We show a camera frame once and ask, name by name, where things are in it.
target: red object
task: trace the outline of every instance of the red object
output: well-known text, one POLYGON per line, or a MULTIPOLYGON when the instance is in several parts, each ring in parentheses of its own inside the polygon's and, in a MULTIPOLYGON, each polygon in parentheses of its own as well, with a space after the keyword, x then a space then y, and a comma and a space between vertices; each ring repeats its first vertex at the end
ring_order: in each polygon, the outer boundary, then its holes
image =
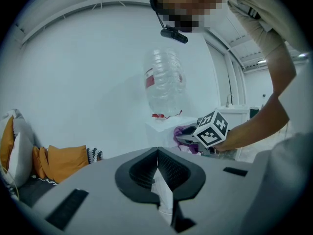
POLYGON ((170 118, 170 117, 166 117, 164 114, 152 114, 152 117, 153 118, 165 118, 165 119, 170 118))
POLYGON ((153 77, 153 69, 151 68, 145 74, 146 76, 146 89, 155 84, 155 78, 153 77))

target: purple cloth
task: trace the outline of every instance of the purple cloth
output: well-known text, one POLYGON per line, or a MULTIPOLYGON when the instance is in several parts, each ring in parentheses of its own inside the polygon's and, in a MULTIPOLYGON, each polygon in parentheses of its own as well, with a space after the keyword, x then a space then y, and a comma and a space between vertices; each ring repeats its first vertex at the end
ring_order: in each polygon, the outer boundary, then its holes
POLYGON ((198 144, 183 144, 177 140, 176 136, 182 135, 181 131, 184 128, 186 128, 186 126, 178 126, 175 128, 175 130, 174 130, 174 141, 177 143, 179 149, 180 149, 180 147, 179 147, 180 145, 187 146, 187 147, 189 147, 192 154, 197 154, 199 152, 199 149, 198 149, 199 145, 198 144))

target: gray device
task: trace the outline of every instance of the gray device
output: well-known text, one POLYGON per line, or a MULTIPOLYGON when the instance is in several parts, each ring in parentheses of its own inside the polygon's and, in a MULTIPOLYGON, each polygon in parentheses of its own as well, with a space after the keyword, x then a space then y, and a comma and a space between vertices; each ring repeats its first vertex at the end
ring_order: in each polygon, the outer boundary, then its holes
POLYGON ((25 210, 45 234, 264 234, 301 196, 312 166, 313 134, 283 141, 244 163, 153 147, 90 164, 25 210), (151 192, 156 169, 173 192, 169 225, 151 192), (46 221, 73 192, 88 195, 63 231, 46 221))

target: plastic water bottle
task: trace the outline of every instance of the plastic water bottle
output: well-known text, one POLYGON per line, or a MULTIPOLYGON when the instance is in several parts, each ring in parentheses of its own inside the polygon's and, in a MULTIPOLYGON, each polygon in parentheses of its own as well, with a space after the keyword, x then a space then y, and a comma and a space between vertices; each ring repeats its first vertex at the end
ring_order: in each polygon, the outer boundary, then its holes
POLYGON ((186 81, 176 52, 158 48, 146 55, 145 88, 154 116, 168 118, 181 113, 186 81))

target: beige shirt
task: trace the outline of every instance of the beige shirt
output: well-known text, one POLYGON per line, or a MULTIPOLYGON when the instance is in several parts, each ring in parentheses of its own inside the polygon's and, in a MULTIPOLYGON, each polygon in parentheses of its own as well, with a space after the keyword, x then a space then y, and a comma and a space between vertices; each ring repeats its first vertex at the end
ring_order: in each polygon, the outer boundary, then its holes
POLYGON ((273 50, 287 41, 300 52, 310 51, 305 36, 297 22, 280 0, 228 0, 230 10, 267 57, 273 50), (247 5, 261 16, 254 19, 241 11, 247 5))

